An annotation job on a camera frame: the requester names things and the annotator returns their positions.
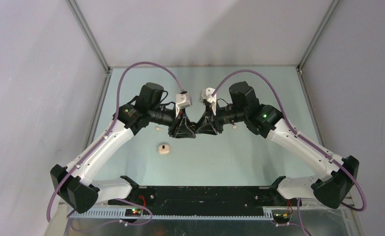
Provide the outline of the black earbud charging case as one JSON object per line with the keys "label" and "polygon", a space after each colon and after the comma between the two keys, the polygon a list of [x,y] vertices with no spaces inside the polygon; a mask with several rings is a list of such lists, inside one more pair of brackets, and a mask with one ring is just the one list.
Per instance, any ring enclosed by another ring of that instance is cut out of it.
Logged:
{"label": "black earbud charging case", "polygon": [[197,124],[195,122],[190,122],[189,127],[193,131],[197,130]]}

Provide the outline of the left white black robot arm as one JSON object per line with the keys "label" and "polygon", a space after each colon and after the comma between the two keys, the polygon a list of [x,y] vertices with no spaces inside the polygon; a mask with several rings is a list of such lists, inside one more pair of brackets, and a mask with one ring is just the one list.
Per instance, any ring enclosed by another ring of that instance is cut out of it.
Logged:
{"label": "left white black robot arm", "polygon": [[146,83],[139,95],[117,106],[110,124],[93,143],[67,165],[56,164],[50,170],[54,196],[59,196],[77,213],[85,213],[96,203],[117,198],[128,205],[135,204],[139,191],[125,179],[96,181],[94,177],[121,146],[151,122],[168,126],[171,137],[195,137],[185,111],[192,105],[190,94],[185,90],[176,94],[175,107],[166,109],[162,102],[164,92],[162,86]]}

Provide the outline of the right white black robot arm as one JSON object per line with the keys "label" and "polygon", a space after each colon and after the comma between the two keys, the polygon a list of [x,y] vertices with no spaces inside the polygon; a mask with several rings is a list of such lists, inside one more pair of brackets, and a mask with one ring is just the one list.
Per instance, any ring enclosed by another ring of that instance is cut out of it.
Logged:
{"label": "right white black robot arm", "polygon": [[230,86],[232,103],[220,107],[213,88],[201,91],[200,102],[206,107],[197,123],[196,133],[218,135],[223,126],[244,122],[247,129],[272,141],[298,157],[313,172],[311,177],[278,177],[271,185],[270,200],[277,206],[289,199],[317,199],[328,208],[339,208],[354,186],[359,161],[335,154],[304,137],[295,126],[286,123],[283,113],[271,105],[259,102],[247,82]]}

